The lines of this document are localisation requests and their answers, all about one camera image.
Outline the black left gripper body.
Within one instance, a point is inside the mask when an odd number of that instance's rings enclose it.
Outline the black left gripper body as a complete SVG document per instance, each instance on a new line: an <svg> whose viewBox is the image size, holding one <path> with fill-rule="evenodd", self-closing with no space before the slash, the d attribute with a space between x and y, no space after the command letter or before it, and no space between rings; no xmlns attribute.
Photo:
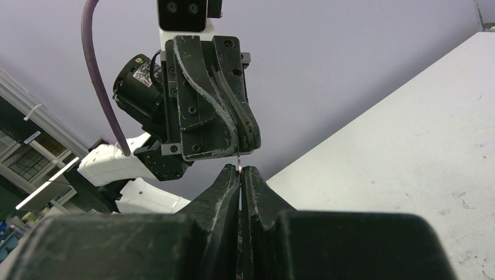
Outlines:
<svg viewBox="0 0 495 280"><path fill-rule="evenodd" d="M170 130L172 132L174 132L175 134L177 134L177 136L179 137L180 144L182 146L182 142L180 139L179 105L178 105L178 100L177 100L177 93L178 93L178 91L177 91L177 74L179 73L179 69L175 63L175 56L173 54L173 42L172 42L172 40L173 39L168 40L165 43L165 57L166 57L166 59L165 59L165 85L166 85L165 100L167 102L167 105L166 105L167 115L170 119ZM201 40L201 45L202 45L202 49L203 49L203 53L204 53L204 58L205 58L205 61L207 64L208 73L213 78L215 84L217 86L219 86L222 98L224 98L226 100L226 98L222 92L222 89L219 85L218 71L217 71L218 67L216 66L216 63L215 63L215 55L214 55L214 49L212 46L212 39L210 41ZM246 64L247 63L243 60L244 70L245 70ZM226 100L226 102L227 102L228 108L232 112L232 109L229 107L229 103L227 100ZM241 153L239 151L239 148L238 148L237 153L238 152L241 155L250 154L250 153Z"/></svg>

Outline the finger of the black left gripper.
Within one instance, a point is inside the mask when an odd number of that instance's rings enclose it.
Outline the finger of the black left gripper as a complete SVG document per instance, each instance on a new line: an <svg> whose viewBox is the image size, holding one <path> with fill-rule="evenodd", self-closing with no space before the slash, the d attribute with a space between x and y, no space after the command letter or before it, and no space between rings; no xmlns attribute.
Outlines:
<svg viewBox="0 0 495 280"><path fill-rule="evenodd" d="M222 92L232 109L239 134L239 151L252 153L259 149L261 136L246 92L243 55L238 38L214 36L212 38L215 63Z"/></svg>
<svg viewBox="0 0 495 280"><path fill-rule="evenodd" d="M186 161L232 156L239 148L238 130L227 102L207 70L199 36L172 40L177 74L182 156Z"/></svg>

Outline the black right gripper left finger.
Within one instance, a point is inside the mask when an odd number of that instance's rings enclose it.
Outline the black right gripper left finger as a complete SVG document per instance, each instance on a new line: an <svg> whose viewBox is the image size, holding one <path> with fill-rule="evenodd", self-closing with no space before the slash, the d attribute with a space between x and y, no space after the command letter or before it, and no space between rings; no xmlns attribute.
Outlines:
<svg viewBox="0 0 495 280"><path fill-rule="evenodd" d="M8 279L235 279L240 174L227 164L174 214L74 214L43 219Z"/></svg>

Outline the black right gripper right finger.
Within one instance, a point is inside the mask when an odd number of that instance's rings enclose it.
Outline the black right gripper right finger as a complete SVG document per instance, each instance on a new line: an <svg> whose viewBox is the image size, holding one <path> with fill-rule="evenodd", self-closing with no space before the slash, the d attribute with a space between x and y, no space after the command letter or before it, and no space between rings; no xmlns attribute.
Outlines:
<svg viewBox="0 0 495 280"><path fill-rule="evenodd" d="M455 279L429 223L409 213L303 211L244 167L245 279Z"/></svg>

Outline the red padlock small key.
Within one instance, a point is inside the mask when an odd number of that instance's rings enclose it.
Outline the red padlock small key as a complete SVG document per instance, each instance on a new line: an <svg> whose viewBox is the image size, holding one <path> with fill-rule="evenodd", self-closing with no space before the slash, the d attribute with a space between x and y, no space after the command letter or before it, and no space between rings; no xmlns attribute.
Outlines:
<svg viewBox="0 0 495 280"><path fill-rule="evenodd" d="M241 155L239 152L236 154L236 158L237 158L237 167L238 167L237 170L238 173L241 174L243 165L242 165Z"/></svg>

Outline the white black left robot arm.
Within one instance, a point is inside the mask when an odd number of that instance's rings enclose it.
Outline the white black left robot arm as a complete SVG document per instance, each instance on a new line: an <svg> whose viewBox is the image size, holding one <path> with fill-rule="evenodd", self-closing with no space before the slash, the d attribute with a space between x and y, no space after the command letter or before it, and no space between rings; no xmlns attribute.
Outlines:
<svg viewBox="0 0 495 280"><path fill-rule="evenodd" d="M178 180L196 161L260 148L246 90L250 54L239 39L177 35L164 47L132 57L114 81L114 101L142 128L126 140L130 154L99 140L64 175L97 212L175 213L189 201L150 180Z"/></svg>

